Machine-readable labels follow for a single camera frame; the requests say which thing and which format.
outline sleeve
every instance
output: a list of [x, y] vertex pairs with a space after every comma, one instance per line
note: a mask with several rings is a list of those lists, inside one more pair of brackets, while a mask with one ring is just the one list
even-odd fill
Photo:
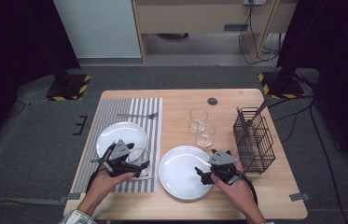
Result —
[[97, 224], [91, 217], [86, 214], [77, 211], [75, 209], [71, 210], [66, 214], [60, 224]]

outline black wire rack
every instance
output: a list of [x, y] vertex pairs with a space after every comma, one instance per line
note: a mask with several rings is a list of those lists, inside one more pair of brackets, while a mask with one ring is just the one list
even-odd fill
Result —
[[244, 171], [262, 174], [275, 160], [275, 155], [267, 122], [260, 114], [256, 115], [257, 111], [257, 107], [237, 108], [233, 130]]

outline white plate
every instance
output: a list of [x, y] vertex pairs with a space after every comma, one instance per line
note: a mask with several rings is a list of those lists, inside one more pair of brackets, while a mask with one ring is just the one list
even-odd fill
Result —
[[106, 150], [113, 142], [122, 139], [125, 144], [134, 143], [133, 149], [146, 148], [145, 130], [136, 123], [120, 122], [107, 127], [97, 140], [97, 154], [100, 158], [104, 156]]
[[210, 172], [209, 156], [192, 146], [175, 147], [162, 157], [160, 182], [171, 195], [182, 200], [195, 200], [205, 195], [212, 185], [204, 185], [195, 167]]

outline white cabinet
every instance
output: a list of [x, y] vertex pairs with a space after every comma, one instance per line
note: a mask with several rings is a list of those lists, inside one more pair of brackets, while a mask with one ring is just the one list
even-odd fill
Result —
[[78, 58], [141, 58], [131, 0], [54, 0]]

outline black curtain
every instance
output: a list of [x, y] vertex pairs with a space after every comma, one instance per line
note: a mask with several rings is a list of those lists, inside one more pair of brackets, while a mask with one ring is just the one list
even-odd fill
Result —
[[285, 36], [278, 66], [315, 68], [313, 93], [335, 135], [348, 151], [348, 1], [299, 0]]
[[0, 125], [22, 84], [78, 67], [52, 0], [0, 0]]

